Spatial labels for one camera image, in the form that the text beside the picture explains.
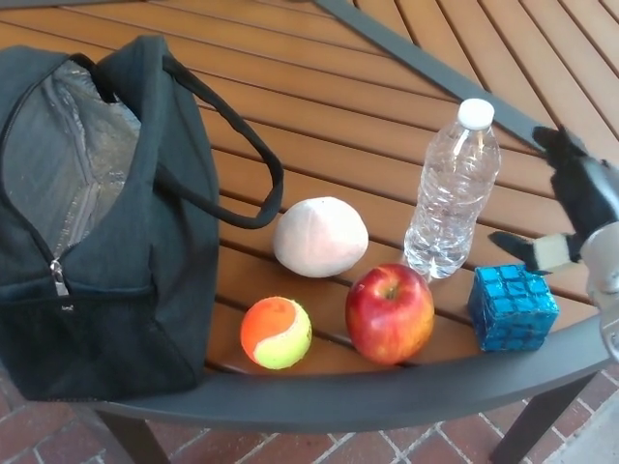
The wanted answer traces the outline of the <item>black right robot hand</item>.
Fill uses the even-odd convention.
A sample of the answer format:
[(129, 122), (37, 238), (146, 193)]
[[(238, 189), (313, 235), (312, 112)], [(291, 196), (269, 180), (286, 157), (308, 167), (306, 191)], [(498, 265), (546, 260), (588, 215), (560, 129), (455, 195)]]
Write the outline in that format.
[(586, 240), (618, 220), (618, 168), (591, 156), (583, 142), (563, 126), (536, 126), (532, 137), (553, 169), (551, 187), (574, 232), (527, 241), (497, 231), (488, 238), (521, 261), (528, 272), (547, 275), (579, 262)]

